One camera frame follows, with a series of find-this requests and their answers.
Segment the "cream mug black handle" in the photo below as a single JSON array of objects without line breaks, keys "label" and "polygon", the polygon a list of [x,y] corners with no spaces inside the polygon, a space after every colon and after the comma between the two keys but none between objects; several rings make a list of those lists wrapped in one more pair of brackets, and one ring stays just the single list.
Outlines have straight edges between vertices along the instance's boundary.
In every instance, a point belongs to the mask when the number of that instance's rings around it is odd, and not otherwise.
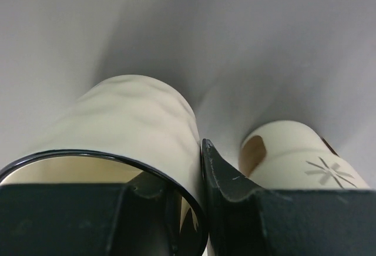
[{"label": "cream mug black handle", "polygon": [[202,255],[208,229],[196,118],[186,99],[157,79],[123,75],[100,82],[1,171],[4,184],[124,182],[143,171],[183,197],[182,255]]}]

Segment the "cream and brown cup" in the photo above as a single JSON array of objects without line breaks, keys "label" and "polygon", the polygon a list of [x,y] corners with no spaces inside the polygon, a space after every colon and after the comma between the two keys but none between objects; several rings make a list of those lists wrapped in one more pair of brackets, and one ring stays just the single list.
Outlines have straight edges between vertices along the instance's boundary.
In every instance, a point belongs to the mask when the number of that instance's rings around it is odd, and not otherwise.
[{"label": "cream and brown cup", "polygon": [[239,170],[267,189],[369,189],[312,128],[291,120],[267,123],[250,133],[240,148]]}]

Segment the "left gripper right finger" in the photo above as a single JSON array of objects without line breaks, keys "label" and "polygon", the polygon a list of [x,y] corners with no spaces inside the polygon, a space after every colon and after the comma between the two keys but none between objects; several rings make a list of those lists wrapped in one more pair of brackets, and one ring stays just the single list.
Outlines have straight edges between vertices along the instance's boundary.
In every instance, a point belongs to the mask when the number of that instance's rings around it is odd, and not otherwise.
[{"label": "left gripper right finger", "polygon": [[209,255],[374,255],[375,191],[269,190],[202,141]]}]

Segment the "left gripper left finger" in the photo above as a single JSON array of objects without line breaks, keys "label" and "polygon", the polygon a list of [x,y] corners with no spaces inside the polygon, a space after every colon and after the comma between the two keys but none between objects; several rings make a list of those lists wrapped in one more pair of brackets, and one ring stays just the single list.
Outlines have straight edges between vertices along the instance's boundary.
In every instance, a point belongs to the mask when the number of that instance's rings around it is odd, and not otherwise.
[{"label": "left gripper left finger", "polygon": [[148,173],[1,187],[2,255],[176,255],[178,242],[179,195]]}]

